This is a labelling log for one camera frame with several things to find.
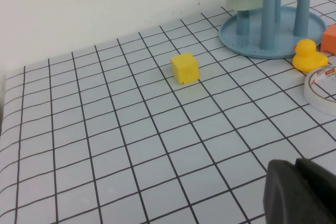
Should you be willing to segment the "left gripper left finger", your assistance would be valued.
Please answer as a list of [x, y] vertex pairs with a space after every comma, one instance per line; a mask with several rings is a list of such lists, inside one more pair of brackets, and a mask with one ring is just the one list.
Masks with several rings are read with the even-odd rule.
[[288, 161], [268, 164], [264, 190], [266, 223], [323, 223], [323, 211], [299, 170]]

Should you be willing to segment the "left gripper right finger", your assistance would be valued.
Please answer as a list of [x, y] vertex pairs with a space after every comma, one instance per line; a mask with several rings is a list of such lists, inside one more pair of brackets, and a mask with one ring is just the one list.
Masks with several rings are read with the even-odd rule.
[[335, 223], [335, 174], [305, 158], [296, 160], [296, 169], [314, 195], [319, 219], [324, 214], [329, 223]]

